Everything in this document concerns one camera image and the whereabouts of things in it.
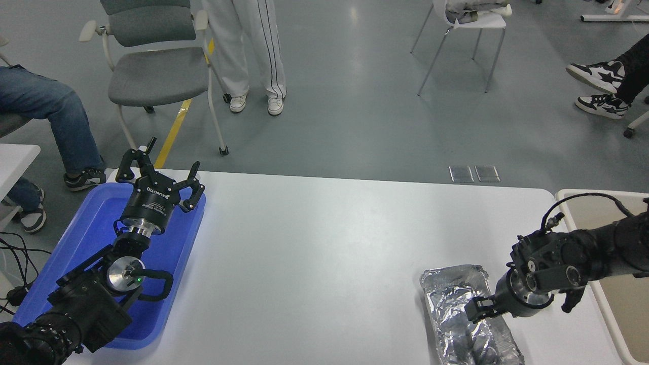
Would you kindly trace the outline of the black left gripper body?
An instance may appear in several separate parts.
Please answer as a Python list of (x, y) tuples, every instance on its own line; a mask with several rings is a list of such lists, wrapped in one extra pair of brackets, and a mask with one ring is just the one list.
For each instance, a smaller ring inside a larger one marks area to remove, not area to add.
[(164, 233), (173, 210), (180, 202), (180, 194), (173, 189), (175, 180), (159, 172), (141, 174), (133, 185), (133, 192), (120, 216), (125, 226), (146, 222), (153, 233)]

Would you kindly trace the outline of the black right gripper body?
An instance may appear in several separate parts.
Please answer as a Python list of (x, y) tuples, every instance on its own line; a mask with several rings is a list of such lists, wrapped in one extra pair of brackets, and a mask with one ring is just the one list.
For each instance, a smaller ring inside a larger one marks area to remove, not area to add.
[(552, 304), (554, 294), (536, 294), (524, 286), (518, 272), (507, 272), (496, 285), (494, 302), (496, 312), (513, 317), (531, 317)]

